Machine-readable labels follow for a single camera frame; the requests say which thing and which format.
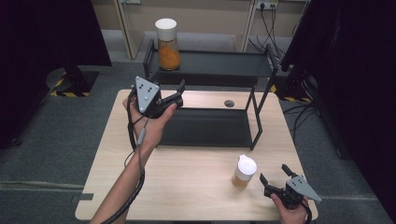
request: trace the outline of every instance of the gray carpet floor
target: gray carpet floor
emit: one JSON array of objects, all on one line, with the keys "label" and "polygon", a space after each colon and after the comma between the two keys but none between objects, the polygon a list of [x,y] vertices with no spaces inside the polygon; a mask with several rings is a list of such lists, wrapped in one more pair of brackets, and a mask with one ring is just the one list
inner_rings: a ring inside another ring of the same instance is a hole
[{"label": "gray carpet floor", "polygon": [[[144,71],[139,60],[112,67],[81,66],[81,70],[99,71],[91,94],[84,98],[48,95],[22,133],[22,145],[0,151],[0,223],[83,223],[75,218],[78,196],[114,100]],[[50,73],[48,85],[53,88],[62,74],[62,70]],[[259,89],[264,85],[261,80]],[[301,104],[279,103],[283,110]],[[300,111],[285,114],[290,129]],[[354,161],[338,158],[314,107],[300,121],[305,118],[295,132],[295,146],[306,178],[323,199],[317,204],[316,222],[392,223]]]}]

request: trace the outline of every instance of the yellow and black tape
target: yellow and black tape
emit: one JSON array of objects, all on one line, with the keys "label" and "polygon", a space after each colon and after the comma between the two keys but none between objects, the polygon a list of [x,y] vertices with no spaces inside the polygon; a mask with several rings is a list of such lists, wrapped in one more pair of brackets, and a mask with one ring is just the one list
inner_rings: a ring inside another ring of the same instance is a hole
[{"label": "yellow and black tape", "polygon": [[309,98],[307,98],[307,97],[300,98],[300,97],[293,97],[293,96],[282,96],[276,90],[276,85],[273,85],[271,87],[271,92],[273,92],[280,101],[306,102],[306,103],[310,103],[311,102],[311,100]]},{"label": "yellow and black tape", "polygon": [[64,96],[64,97],[87,97],[90,95],[88,91],[75,91],[71,83],[67,79],[67,74],[64,73],[50,94],[51,96]]}]

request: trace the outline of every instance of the black cable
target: black cable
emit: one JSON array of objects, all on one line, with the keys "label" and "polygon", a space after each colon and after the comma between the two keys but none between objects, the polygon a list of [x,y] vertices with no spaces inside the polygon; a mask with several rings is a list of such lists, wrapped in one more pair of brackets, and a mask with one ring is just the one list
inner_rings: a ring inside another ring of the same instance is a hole
[{"label": "black cable", "polygon": [[134,201],[134,199],[139,194],[139,192],[142,189],[144,183],[145,183],[145,171],[143,171],[143,173],[140,175],[139,183],[137,183],[136,190],[131,195],[131,197],[129,197],[129,199],[125,202],[125,204],[119,209],[119,211],[117,211],[108,220],[102,222],[102,224],[113,223],[115,220],[117,220],[129,208],[129,206],[131,206],[131,203]]},{"label": "black cable", "polygon": [[312,221],[312,211],[309,208],[309,205],[305,205],[303,202],[300,202],[300,204],[303,206],[303,208],[305,208],[306,213],[308,214],[305,224],[309,224]]},{"label": "black cable", "polygon": [[[137,121],[132,122],[132,116],[131,116],[131,102],[132,102],[132,98],[134,96],[135,91],[132,90],[131,93],[128,96],[128,100],[127,100],[127,113],[128,113],[128,131],[129,131],[129,137],[130,137],[130,141],[131,141],[131,146],[133,148],[133,151],[130,155],[128,155],[128,157],[125,159],[124,162],[124,166],[126,166],[126,161],[128,160],[128,158],[135,152],[137,151],[138,156],[139,156],[139,169],[140,169],[140,179],[139,182],[137,183],[136,189],[134,190],[134,192],[132,193],[132,195],[128,198],[128,200],[124,203],[124,205],[110,218],[108,218],[106,221],[102,222],[102,224],[108,224],[108,223],[113,223],[115,220],[117,220],[126,210],[128,210],[128,208],[131,206],[132,202],[134,201],[134,199],[137,197],[137,195],[139,194],[140,190],[143,187],[143,184],[145,183],[145,178],[146,178],[146,172],[142,167],[142,163],[141,163],[141,159],[140,159],[140,144],[136,145],[134,142],[134,125],[141,120],[144,116],[140,117]],[[146,120],[146,123],[143,127],[143,129],[146,129],[146,126],[149,122],[149,118]]]},{"label": "black cable", "polygon": [[311,112],[310,114],[308,114],[308,116],[306,116],[305,119],[303,119],[303,121],[302,121],[299,125],[297,125],[297,122],[298,122],[298,120],[300,119],[300,117],[303,115],[303,113],[305,112],[305,110],[308,109],[309,107],[313,106],[313,105],[314,105],[314,104],[312,104],[312,103],[309,104],[309,105],[306,105],[306,106],[304,107],[304,109],[300,112],[300,114],[297,116],[297,119],[294,121],[294,126],[293,126],[293,128],[290,130],[290,131],[293,131],[292,140],[293,140],[293,143],[294,143],[294,144],[295,144],[295,136],[296,136],[296,130],[297,130],[297,128],[300,127],[300,126],[306,121],[306,119],[308,119],[308,117],[310,117],[312,114],[316,113],[316,111],[313,111],[313,112]]},{"label": "black cable", "polygon": [[[302,110],[299,110],[299,111],[294,111],[294,112],[288,112],[288,113],[285,113],[285,114],[299,114],[299,113],[301,113],[302,112]],[[316,109],[314,109],[314,110],[307,110],[306,112],[318,112]]]},{"label": "black cable", "polygon": [[257,51],[260,52],[260,53],[264,53],[264,50],[262,50],[262,46],[265,44],[265,42],[262,44],[262,42],[260,42],[260,39],[259,39],[258,35],[256,35],[256,40],[257,40],[257,43],[259,43],[259,45],[260,45],[260,48],[257,49]]},{"label": "black cable", "polygon": [[301,108],[301,107],[306,107],[306,106],[307,106],[307,105],[297,105],[297,106],[294,106],[294,107],[292,107],[292,108],[289,108],[289,109],[283,111],[283,113],[284,113],[284,114],[291,114],[291,113],[289,113],[289,111],[291,111],[291,110],[293,110],[293,109]]},{"label": "black cable", "polygon": [[265,31],[267,32],[267,34],[268,34],[268,36],[267,36],[267,39],[269,38],[270,40],[271,40],[271,42],[274,44],[274,47],[275,47],[275,50],[276,50],[276,56],[280,59],[281,58],[281,56],[280,56],[280,51],[282,51],[277,45],[276,45],[276,42],[275,42],[275,32],[274,32],[274,29],[275,29],[275,20],[276,20],[276,14],[274,14],[275,12],[274,12],[275,10],[274,9],[272,9],[272,18],[271,18],[271,20],[272,20],[272,27],[271,27],[271,30],[269,31],[268,30],[268,26],[267,26],[267,22],[265,21],[265,18],[264,18],[264,15],[263,15],[263,12],[264,12],[264,10],[263,10],[263,8],[262,8],[262,22],[264,23],[264,27],[265,27]]},{"label": "black cable", "polygon": [[259,49],[259,47],[257,47],[253,41],[251,41],[251,39],[248,40],[248,42],[250,42],[251,45],[253,45],[253,47],[259,52],[259,53],[264,53],[261,49]]}]

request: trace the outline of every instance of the orange contents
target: orange contents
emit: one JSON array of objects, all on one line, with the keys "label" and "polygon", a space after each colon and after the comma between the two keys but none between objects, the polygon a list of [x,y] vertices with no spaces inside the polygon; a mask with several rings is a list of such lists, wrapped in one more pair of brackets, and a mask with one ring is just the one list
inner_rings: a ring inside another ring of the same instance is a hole
[{"label": "orange contents", "polygon": [[180,56],[178,51],[171,49],[169,46],[162,46],[158,50],[160,54],[160,67],[163,69],[175,69],[180,65]]}]

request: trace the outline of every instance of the jar lid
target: jar lid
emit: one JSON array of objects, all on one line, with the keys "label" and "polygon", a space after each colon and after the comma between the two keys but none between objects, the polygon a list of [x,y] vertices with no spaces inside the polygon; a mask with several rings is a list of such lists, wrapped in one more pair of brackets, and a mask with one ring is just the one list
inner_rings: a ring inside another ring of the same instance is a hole
[{"label": "jar lid", "polygon": [[160,19],[155,22],[157,36],[164,41],[170,41],[176,38],[177,23],[172,19]]},{"label": "jar lid", "polygon": [[257,164],[253,159],[242,155],[238,162],[238,168],[244,175],[253,175],[257,171]]}]

